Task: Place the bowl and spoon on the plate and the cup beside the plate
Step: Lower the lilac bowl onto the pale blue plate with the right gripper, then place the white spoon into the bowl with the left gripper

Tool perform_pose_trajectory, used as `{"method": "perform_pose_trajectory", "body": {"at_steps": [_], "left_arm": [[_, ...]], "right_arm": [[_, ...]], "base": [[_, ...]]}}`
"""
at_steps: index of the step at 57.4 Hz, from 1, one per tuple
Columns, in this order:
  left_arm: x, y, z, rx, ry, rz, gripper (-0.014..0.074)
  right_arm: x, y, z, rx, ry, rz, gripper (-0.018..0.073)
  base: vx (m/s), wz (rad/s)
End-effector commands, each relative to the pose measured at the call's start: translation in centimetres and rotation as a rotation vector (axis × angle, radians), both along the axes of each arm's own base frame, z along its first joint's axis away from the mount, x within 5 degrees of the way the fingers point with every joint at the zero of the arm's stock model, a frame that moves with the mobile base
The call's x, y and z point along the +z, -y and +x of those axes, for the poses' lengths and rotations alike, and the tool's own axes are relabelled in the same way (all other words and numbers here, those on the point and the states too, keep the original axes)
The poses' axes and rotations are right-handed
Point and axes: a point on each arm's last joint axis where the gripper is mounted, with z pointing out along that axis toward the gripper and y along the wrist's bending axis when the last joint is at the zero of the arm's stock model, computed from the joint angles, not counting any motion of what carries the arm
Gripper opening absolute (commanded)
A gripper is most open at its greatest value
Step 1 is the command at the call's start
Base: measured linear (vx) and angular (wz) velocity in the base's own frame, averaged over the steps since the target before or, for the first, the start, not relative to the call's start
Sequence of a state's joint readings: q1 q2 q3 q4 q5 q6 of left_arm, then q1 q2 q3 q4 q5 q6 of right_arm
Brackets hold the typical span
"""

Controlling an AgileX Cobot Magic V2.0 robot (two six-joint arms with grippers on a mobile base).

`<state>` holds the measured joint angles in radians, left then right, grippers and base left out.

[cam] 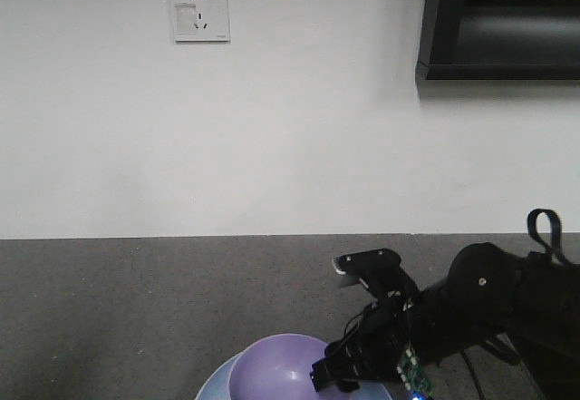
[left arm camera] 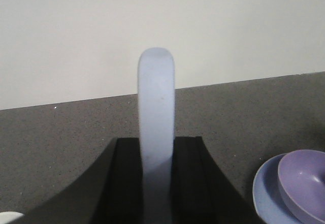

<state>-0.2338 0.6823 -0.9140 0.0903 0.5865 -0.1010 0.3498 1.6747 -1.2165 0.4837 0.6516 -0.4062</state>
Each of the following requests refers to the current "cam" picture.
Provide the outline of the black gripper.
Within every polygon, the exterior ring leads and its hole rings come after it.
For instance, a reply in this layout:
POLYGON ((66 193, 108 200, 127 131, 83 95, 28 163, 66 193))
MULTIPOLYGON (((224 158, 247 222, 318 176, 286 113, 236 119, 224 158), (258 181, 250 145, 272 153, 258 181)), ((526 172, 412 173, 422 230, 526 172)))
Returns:
POLYGON ((314 390, 335 386, 352 392, 362 382, 396 380, 400 361, 411 349, 411 305, 409 298, 387 298, 365 306, 312 364, 314 390))

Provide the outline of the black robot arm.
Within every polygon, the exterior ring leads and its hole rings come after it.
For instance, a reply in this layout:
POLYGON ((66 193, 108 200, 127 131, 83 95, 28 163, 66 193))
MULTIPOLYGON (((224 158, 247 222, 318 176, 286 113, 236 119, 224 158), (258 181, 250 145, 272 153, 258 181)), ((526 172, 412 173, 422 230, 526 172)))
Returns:
POLYGON ((430 399, 425 367, 479 346, 512 366, 527 365, 547 399, 577 393, 579 267, 564 254, 556 212, 531 210, 527 231, 540 251, 519 257, 491 243, 471 244, 427 288, 417 287, 390 249, 336 257, 345 284, 363 286, 372 303, 313 364, 314 389, 350 393, 364 382, 391 382, 413 399, 430 399), (544 240, 537 229, 542 215, 550 224, 544 240))

